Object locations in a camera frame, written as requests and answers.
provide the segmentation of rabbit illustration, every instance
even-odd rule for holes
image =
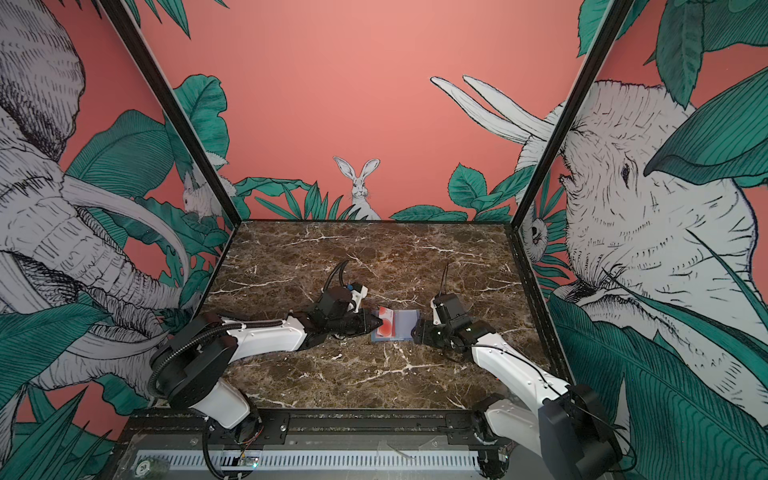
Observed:
[[[219,155],[211,152],[206,152],[206,155],[215,170],[227,164],[227,161]],[[197,183],[198,188],[195,188],[192,180],[194,180],[194,183]],[[219,180],[221,180],[227,195],[232,197],[237,194],[234,185],[220,174]],[[223,214],[221,203],[214,195],[214,191],[208,186],[205,177],[203,177],[203,172],[200,171],[197,164],[192,164],[191,176],[189,172],[184,174],[184,211],[188,213],[194,212],[201,217],[210,217],[211,215],[221,217]]]
[[[362,172],[358,177],[355,175],[355,169],[343,158],[334,157],[333,160],[339,165],[341,173],[352,181],[352,212],[359,209],[356,220],[381,220],[382,218],[368,205],[368,189],[366,188],[366,177],[373,173],[379,167],[379,159],[374,158],[366,162]]]

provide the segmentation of elephant ear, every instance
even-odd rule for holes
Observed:
[[[74,133],[83,65],[43,2],[0,2],[0,108],[54,161]]]

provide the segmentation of tropical leaf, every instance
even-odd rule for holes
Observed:
[[[504,194],[496,199],[494,204],[488,208],[501,205],[505,201],[519,194],[528,186],[529,183],[531,183],[531,177],[533,176],[534,170],[536,170],[535,165],[523,167],[520,170],[514,172],[509,177],[506,177],[504,180],[502,180],[500,184],[496,185],[493,190],[491,190],[491,194],[495,194],[497,192],[504,192]]]
[[[309,190],[310,186],[301,180],[281,180],[278,178],[248,177],[235,184],[238,197],[248,197],[254,190],[270,197],[279,197],[284,193],[284,189],[295,190],[302,188]]]
[[[241,220],[248,220],[250,218],[250,208],[245,204],[245,199],[242,197],[231,197],[232,203],[235,204],[235,210],[240,215]]]
[[[190,26],[187,22],[187,13],[184,11],[183,0],[157,0],[157,3],[163,7],[168,16],[171,17],[176,25],[179,25],[187,37],[190,36]]]
[[[483,195],[477,197],[472,201],[472,208],[478,211],[478,213],[488,208],[498,205],[497,200],[504,195],[504,192],[496,192],[495,194]]]
[[[300,218],[295,217],[292,213],[290,213],[288,210],[273,204],[269,200],[264,200],[263,198],[255,197],[256,201],[260,204],[264,205],[266,208],[270,209],[274,213],[280,215],[282,218],[287,218],[288,220],[301,220]]]
[[[290,190],[288,190],[283,184],[283,192],[286,195],[286,200],[288,201],[288,207],[290,207],[290,211],[293,212],[293,215],[297,216],[298,218],[301,218],[301,209],[299,208],[299,202],[296,201],[296,198],[293,196],[292,193],[290,193]]]
[[[144,197],[174,166],[165,127],[136,110],[93,136],[66,174],[122,197]]]
[[[555,268],[554,266],[542,266],[535,264],[533,266],[533,270],[536,270],[536,273],[538,273],[541,276],[547,276],[549,278],[568,278],[568,275],[566,275],[562,270],[559,268]]]
[[[460,207],[472,208],[472,202],[488,194],[485,177],[477,170],[458,164],[448,182],[448,195]]]
[[[437,214],[443,214],[445,210],[434,205],[416,205],[400,210],[389,218],[400,222],[426,222]]]
[[[571,266],[568,265],[566,262],[564,262],[563,260],[560,260],[557,257],[553,257],[552,255],[544,255],[541,258],[541,262],[542,263],[549,263],[550,265],[559,265],[559,266],[562,266],[562,267],[564,267],[564,268],[566,268],[568,270],[571,269]]]
[[[718,255],[714,250],[712,250],[709,245],[704,243],[703,240],[701,240],[694,232],[687,230],[690,235],[696,239],[697,242],[701,243],[701,246],[706,248],[712,257],[717,260],[720,265],[728,272],[728,275],[730,275],[730,278],[733,279],[733,281],[736,283],[736,285],[739,286],[739,290],[741,290],[741,293],[744,294],[746,299],[750,302],[750,305],[755,310],[755,313],[757,313],[757,316],[760,318],[760,320],[763,322],[763,325],[768,328],[768,309],[766,308],[766,304],[763,303],[759,298],[757,298],[757,295],[750,289],[750,287],[744,282],[744,280],[741,279],[740,276],[736,272],[733,271],[733,269],[728,265],[723,258]]]
[[[109,313],[83,303],[26,315],[0,315],[0,365],[14,366],[0,372],[0,405],[8,403],[23,384],[47,369],[91,325],[109,317]]]
[[[333,205],[331,206],[330,212],[328,212],[328,220],[336,220],[336,212],[339,211],[339,204],[341,204],[341,199],[344,198],[343,195],[339,195],[339,198],[336,199],[335,202],[333,202]]]
[[[310,187],[310,190],[306,192],[306,197],[304,197],[304,220],[310,218],[310,214],[314,214],[316,205],[319,203],[320,188],[317,186],[317,182],[315,182],[312,187]]]
[[[128,386],[128,384],[119,376],[108,375],[97,378],[96,383],[104,387],[101,398],[114,407],[118,415],[130,415],[134,410],[146,409],[148,401]]]
[[[167,3],[176,3],[176,1],[167,0]],[[187,77],[178,88],[175,88],[174,93],[179,105],[189,117],[192,128],[200,138],[205,151],[225,158],[230,146],[230,136],[227,132],[227,123],[219,114],[227,109],[227,96],[221,88],[219,79],[206,75],[193,75]],[[187,172],[192,174],[194,161],[168,117],[165,118],[165,127],[173,149],[176,170],[183,180]]]
[[[195,293],[202,293],[208,286],[209,280],[210,272],[207,270],[195,270],[192,272],[187,279],[187,283],[184,284],[184,288],[181,290],[179,305],[185,305]]]
[[[592,40],[598,33],[600,23],[603,21],[605,9],[611,4],[611,0],[584,0],[578,13],[578,57],[586,54],[592,46]]]
[[[549,215],[549,212],[552,211],[553,208],[555,208],[558,204],[558,201],[560,201],[560,197],[563,196],[563,192],[565,191],[565,187],[560,187],[557,189],[557,191],[554,192],[552,197],[547,202],[546,207],[541,211],[541,216],[546,217]]]
[[[656,66],[673,100],[687,107],[694,92],[704,47],[704,5],[668,2],[656,40]]]
[[[768,2],[764,0],[733,12],[729,2],[704,6],[704,51],[716,51],[743,43],[755,47],[768,45]]]
[[[65,403],[20,444],[0,469],[0,480],[39,477],[39,475],[32,477],[29,474],[35,473],[41,464],[45,466],[50,464],[51,454],[59,450],[84,394],[85,390]]]
[[[93,215],[94,219],[107,231],[109,237],[120,247],[125,248],[128,242],[128,232],[124,228],[118,227],[112,220],[112,217],[101,208],[88,208],[88,213]]]
[[[565,243],[550,243],[547,245],[547,249],[544,250],[544,253],[557,253],[557,252],[565,252],[568,250],[568,246],[565,245]]]
[[[443,212],[429,218],[430,222],[465,222],[468,215],[465,212]]]
[[[669,303],[657,302],[651,298],[632,292],[606,272],[621,289],[627,291],[639,302],[658,310],[665,315],[680,320],[696,330],[709,341],[730,353],[736,360],[747,367],[757,379],[768,388],[768,346],[755,337],[732,326],[725,325],[693,310]]]
[[[646,478],[763,478],[768,434],[707,388],[677,357],[632,328],[592,322],[556,295],[549,311],[576,381],[591,386],[609,418],[625,381],[636,472]]]
[[[472,219],[473,222],[509,222],[510,220],[509,207],[486,210],[475,215],[475,218]]]
[[[654,343],[656,343],[661,348],[667,350],[669,353],[676,356],[681,362],[683,362],[683,357],[680,356],[677,350],[675,350],[674,347],[670,345],[669,342],[666,341],[664,337],[661,336],[661,333],[659,333],[658,331],[656,331],[656,335],[654,335]]]
[[[161,204],[154,198],[137,198],[135,199],[135,202],[157,215],[166,223],[166,225],[173,229],[173,231],[176,232],[176,235],[178,235],[179,240],[181,240],[181,243],[184,245],[184,249],[190,255],[200,252],[208,252],[217,255],[216,250],[211,247],[206,247],[205,235],[190,227],[188,222],[184,220],[187,215],[194,215],[194,218],[197,218],[196,214],[188,214],[184,210],[176,208],[168,202],[163,202]],[[109,212],[109,216],[112,217],[112,220],[114,220],[119,227],[124,228],[131,238],[135,238],[146,245],[157,243],[164,252],[167,252],[167,248],[170,248],[170,244],[164,237],[150,227],[144,225],[142,222],[132,218],[123,217],[120,214],[113,214],[112,212]]]
[[[695,111],[650,159],[658,170],[701,185],[768,174],[768,68]]]

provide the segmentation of wall mural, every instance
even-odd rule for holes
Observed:
[[[0,478],[92,478],[111,432],[73,422],[86,389],[58,408],[47,392],[96,382],[118,415],[147,407],[148,360],[190,319],[231,225],[170,124],[136,110],[62,170],[88,65],[40,0],[0,0],[0,18],[0,359],[13,366],[0,373]],[[228,140],[216,85],[191,77],[177,93],[200,105],[187,113],[209,126],[218,159]],[[174,168],[195,184],[186,210],[154,196]],[[131,242],[162,252],[170,274],[144,273]],[[32,421],[19,420],[22,404]]]
[[[608,3],[582,4],[582,54]],[[548,196],[548,176],[523,223],[576,380],[626,437],[628,478],[768,478],[768,308],[745,195],[768,178],[768,68],[690,104],[703,53],[768,45],[766,25],[768,2],[668,1],[649,58],[663,85],[597,82],[562,146],[557,190]],[[527,152],[558,109],[540,120],[465,80],[504,118],[433,81],[487,130],[524,142],[518,169],[535,164],[541,147]]]

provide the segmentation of marble tabletop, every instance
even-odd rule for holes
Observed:
[[[367,307],[419,309],[439,290],[490,323],[518,351],[548,368],[505,229],[492,224],[246,222],[240,226],[202,311],[276,319],[317,296],[330,270],[369,288]],[[301,352],[233,362],[225,378],[260,407],[471,408],[493,392],[489,372],[456,354],[411,342],[337,340]]]

